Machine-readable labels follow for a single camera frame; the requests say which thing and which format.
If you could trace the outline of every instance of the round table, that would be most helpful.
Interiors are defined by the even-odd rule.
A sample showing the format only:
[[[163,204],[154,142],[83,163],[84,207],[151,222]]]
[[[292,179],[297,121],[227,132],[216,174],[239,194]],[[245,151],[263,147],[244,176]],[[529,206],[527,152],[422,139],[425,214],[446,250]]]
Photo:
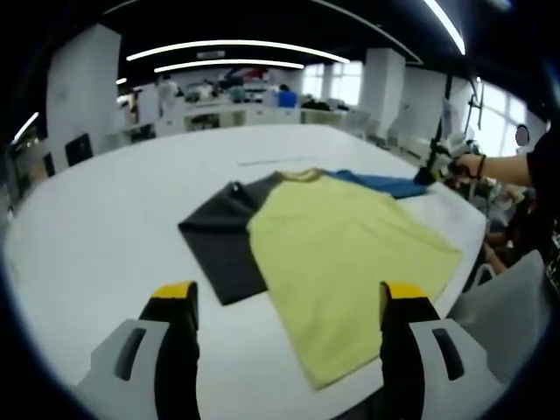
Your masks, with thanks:
[[[310,167],[413,177],[385,150],[325,126],[267,125],[182,134],[110,152],[42,184],[7,233],[10,280],[31,339],[64,383],[91,352],[140,314],[163,284],[199,284],[202,418],[326,420],[382,385],[374,360],[314,391],[268,293],[220,305],[177,224],[230,180]],[[401,200],[464,253],[436,302],[445,316],[480,250],[485,219],[445,186]]]

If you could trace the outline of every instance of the yellow t-shirt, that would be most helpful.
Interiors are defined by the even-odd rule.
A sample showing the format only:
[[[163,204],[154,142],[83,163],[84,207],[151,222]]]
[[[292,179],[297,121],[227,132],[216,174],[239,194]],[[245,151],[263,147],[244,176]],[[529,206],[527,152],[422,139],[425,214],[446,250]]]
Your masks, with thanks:
[[[432,300],[461,258],[390,195],[330,177],[284,181],[248,224],[251,251],[312,386],[379,354],[380,282]]]

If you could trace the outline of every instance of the ceiling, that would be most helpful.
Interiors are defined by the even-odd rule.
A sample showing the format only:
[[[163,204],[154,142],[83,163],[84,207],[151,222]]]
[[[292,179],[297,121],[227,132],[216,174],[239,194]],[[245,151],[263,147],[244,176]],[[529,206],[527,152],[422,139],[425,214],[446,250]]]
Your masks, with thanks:
[[[508,0],[493,0],[504,4]],[[423,0],[256,0],[180,2],[175,0],[50,0],[17,9],[26,20],[17,33],[16,48],[4,48],[12,83],[2,86],[4,143],[34,111],[45,103],[46,72],[54,51],[88,25],[101,23],[122,35],[119,77],[130,83],[153,77],[153,68],[196,60],[201,49],[166,52],[127,62],[125,57],[158,46],[207,39],[258,39],[306,46],[350,60],[363,60],[370,47],[391,47],[410,65],[422,65],[461,77],[481,76],[521,97],[531,110],[545,117],[550,86],[544,77],[543,57],[560,64],[551,53],[547,31],[555,26],[552,10],[517,1],[503,11],[490,0],[437,0],[465,41],[462,56]],[[202,48],[210,51],[213,48]],[[231,46],[225,58],[282,60],[301,64],[320,57],[276,48]]]

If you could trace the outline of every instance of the window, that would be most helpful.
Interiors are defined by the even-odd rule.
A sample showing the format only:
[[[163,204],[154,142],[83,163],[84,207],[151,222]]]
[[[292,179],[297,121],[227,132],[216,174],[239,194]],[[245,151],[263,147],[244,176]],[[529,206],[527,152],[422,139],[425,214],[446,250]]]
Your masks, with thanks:
[[[527,106],[523,101],[484,83],[480,129],[477,127],[479,110],[476,108],[472,109],[469,127],[474,130],[474,139],[479,143],[482,153],[491,157],[514,156],[519,147],[515,141],[515,132],[517,126],[525,123],[526,119]]]
[[[348,105],[358,105],[360,100],[362,64],[355,61],[332,66],[331,97]]]
[[[304,95],[312,95],[315,98],[321,97],[323,90],[323,73],[325,72],[324,64],[314,66],[306,66],[304,70]]]

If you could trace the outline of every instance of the shirt sleeve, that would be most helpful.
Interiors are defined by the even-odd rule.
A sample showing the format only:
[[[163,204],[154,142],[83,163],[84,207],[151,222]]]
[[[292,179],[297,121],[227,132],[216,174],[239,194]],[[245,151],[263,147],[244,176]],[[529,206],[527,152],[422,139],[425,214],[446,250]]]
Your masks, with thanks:
[[[552,131],[541,137],[535,149],[527,154],[528,173],[537,199],[548,208],[558,207],[557,191],[560,185],[560,138]]]

